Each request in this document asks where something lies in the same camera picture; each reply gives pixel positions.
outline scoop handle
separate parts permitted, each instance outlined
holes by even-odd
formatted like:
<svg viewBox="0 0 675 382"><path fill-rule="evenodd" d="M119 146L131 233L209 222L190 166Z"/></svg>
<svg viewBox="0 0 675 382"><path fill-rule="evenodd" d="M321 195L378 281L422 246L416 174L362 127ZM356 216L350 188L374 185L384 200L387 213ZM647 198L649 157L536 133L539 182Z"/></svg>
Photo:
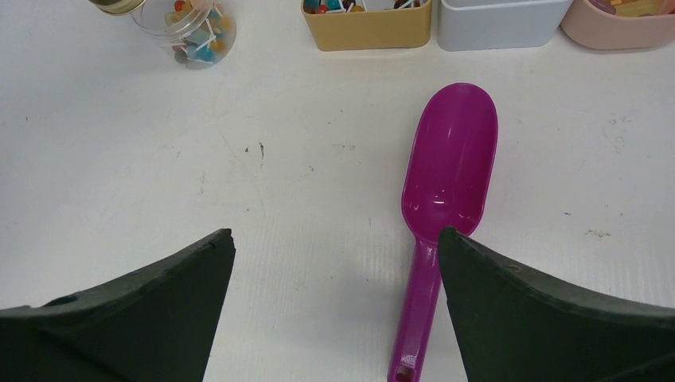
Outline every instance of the scoop handle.
<svg viewBox="0 0 675 382"><path fill-rule="evenodd" d="M388 382L419 381L441 285L436 252L435 245L415 243Z"/></svg>

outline plastic bin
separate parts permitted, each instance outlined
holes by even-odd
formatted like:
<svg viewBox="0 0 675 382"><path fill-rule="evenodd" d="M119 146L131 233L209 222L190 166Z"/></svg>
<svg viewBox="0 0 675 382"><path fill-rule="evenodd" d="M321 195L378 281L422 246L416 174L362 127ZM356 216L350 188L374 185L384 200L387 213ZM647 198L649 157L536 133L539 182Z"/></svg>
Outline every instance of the plastic bin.
<svg viewBox="0 0 675 382"><path fill-rule="evenodd" d="M662 13L675 10L664 2ZM675 14L625 18L599 10L588 0L575 0L560 24L574 41L592 49L635 49L663 45L675 39Z"/></svg>
<svg viewBox="0 0 675 382"><path fill-rule="evenodd" d="M572 0L441 0L439 45L448 51L549 42Z"/></svg>
<svg viewBox="0 0 675 382"><path fill-rule="evenodd" d="M300 10L322 51L416 48L431 38L431 2L398 10L308 14L301 1Z"/></svg>

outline white container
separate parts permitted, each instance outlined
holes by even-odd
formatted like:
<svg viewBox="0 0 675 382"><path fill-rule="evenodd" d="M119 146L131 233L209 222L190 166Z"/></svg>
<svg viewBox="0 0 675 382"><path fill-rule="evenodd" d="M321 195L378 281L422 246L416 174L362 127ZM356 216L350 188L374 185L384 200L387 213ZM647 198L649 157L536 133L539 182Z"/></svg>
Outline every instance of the white container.
<svg viewBox="0 0 675 382"><path fill-rule="evenodd" d="M448 51L526 48L549 42L572 0L441 0L439 45Z"/></svg>

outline clear plastic jar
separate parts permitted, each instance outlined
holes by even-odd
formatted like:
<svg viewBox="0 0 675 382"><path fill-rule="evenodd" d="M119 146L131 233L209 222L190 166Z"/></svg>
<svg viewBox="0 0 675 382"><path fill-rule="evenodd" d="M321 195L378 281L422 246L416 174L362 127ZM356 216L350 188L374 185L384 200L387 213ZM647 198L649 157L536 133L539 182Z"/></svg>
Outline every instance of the clear plastic jar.
<svg viewBox="0 0 675 382"><path fill-rule="evenodd" d="M131 14L175 60L208 68L225 57L236 23L222 0L90 0L108 14Z"/></svg>

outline scratch mark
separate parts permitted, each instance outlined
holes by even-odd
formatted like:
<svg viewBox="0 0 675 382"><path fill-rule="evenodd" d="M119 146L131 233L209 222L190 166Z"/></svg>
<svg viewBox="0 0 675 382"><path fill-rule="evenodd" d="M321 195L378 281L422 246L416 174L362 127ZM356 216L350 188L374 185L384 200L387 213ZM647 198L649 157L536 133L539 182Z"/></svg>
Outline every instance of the scratch mark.
<svg viewBox="0 0 675 382"><path fill-rule="evenodd" d="M263 202L263 198L260 196L260 190L258 189L258 186L251 179L250 173L246 170L246 166L244 166L244 164L239 159L239 156L234 152L234 150L230 146L228 140L225 139L225 136L223 135L222 131L220 131L220 129L217 126L214 126L214 128L218 132L220 138L223 140L223 143L225 144L225 147L227 147L230 154L235 158L236 162L239 163L239 166L241 167L241 170L244 172L244 175L246 175L246 178L248 179L248 182L253 186L253 189L256 191L256 196L258 197L258 203L260 204L260 208L263 210L263 217L266 217L267 212L265 210L265 203Z"/></svg>
<svg viewBox="0 0 675 382"><path fill-rule="evenodd" d="M585 236L588 236L588 235L598 236L598 238L602 239L605 236L611 236L611 233L596 231L594 229L589 229L588 231L586 231L586 233L584 233L584 235Z"/></svg>

